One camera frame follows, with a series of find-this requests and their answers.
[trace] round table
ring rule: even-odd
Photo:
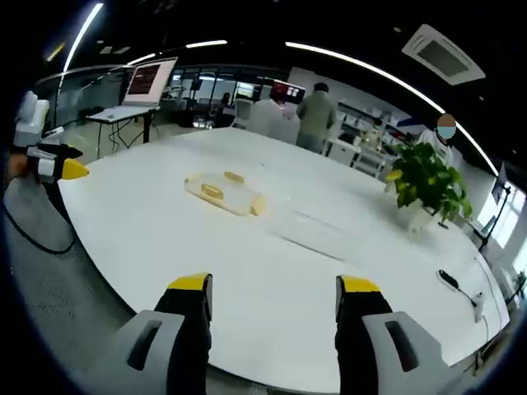
[[[339,274],[375,282],[393,311],[405,311],[441,343],[449,365],[508,322],[487,264],[457,227],[431,224],[410,239],[383,183],[323,156],[223,128],[136,146],[89,168],[89,176],[59,187],[99,271],[136,312],[154,309],[175,278],[212,273],[210,363],[246,379],[338,392]],[[227,170],[264,194],[266,213],[234,216],[184,191],[193,174]],[[286,211],[339,229],[345,259],[276,235],[270,224]],[[468,301],[437,280],[439,268],[467,293],[486,294],[487,325],[475,323]]]

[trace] face mask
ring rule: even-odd
[[[455,126],[438,126],[437,132],[446,140],[454,136]]]

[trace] laptop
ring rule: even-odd
[[[159,109],[159,101],[176,59],[137,66],[121,105],[93,114],[88,119],[113,123]]]

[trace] gray jacket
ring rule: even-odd
[[[296,109],[300,118],[300,133],[327,138],[329,129],[337,119],[337,110],[328,94],[315,91],[307,96]]]

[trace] ceiling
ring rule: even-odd
[[[90,10],[87,5],[79,13]],[[54,36],[55,42],[74,39],[84,20],[84,14],[79,13]],[[178,56],[178,64],[235,63],[283,70],[296,66],[355,86],[429,127],[435,125],[438,113],[392,81],[335,58],[290,49],[284,42],[331,49],[379,67],[432,98],[455,116],[498,169],[504,160],[511,181],[526,189],[527,137],[517,93],[524,81],[520,73],[521,22],[520,13],[504,2],[446,0],[440,7],[432,7],[429,2],[346,0],[325,0],[316,6],[305,0],[106,1],[70,68],[127,63],[152,52]],[[456,43],[486,78],[451,86],[404,55],[402,47],[423,23]],[[229,44],[184,47],[207,40],[227,40]],[[131,49],[122,54],[100,54],[105,46],[112,46],[112,52],[127,46]],[[62,71],[67,54],[62,51],[45,73]],[[490,172],[461,133],[456,133],[453,143],[470,163]]]

